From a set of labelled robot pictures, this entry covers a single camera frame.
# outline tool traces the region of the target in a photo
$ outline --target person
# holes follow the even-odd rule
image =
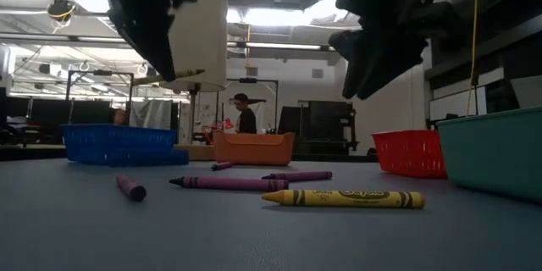
[[[115,125],[125,125],[126,112],[123,109],[113,109],[111,120],[112,120],[112,123]]]
[[[235,94],[234,96],[235,108],[241,111],[239,118],[237,119],[237,125],[235,131],[237,133],[255,134],[256,128],[256,115],[252,109],[248,107],[248,96],[245,93]]]

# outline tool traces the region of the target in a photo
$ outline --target teal plastic bin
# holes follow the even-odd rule
[[[542,203],[542,108],[438,124],[448,178]]]

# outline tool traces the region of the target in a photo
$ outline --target plastic basket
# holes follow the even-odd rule
[[[450,180],[542,203],[540,122],[542,108],[438,123]]]
[[[285,135],[248,135],[213,132],[217,162],[247,165],[285,166],[294,149],[293,133]]]
[[[417,178],[447,177],[437,131],[385,132],[373,138],[383,171]]]
[[[68,160],[89,164],[121,166],[137,165],[136,159],[144,163],[145,158],[170,160],[176,155],[174,130],[155,130],[110,124],[69,124],[63,125],[64,144]]]

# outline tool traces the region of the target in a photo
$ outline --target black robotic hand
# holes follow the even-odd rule
[[[175,79],[168,31],[169,12],[197,0],[109,0],[109,18],[119,34],[167,81]]]
[[[446,2],[337,0],[335,5],[360,16],[362,26],[329,38],[329,45],[348,61],[345,98],[366,99],[420,64],[426,39],[456,39],[465,33],[462,20]]]

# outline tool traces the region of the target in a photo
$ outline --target crayon label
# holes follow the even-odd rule
[[[339,194],[346,198],[363,200],[378,200],[390,196],[388,191],[339,191]]]

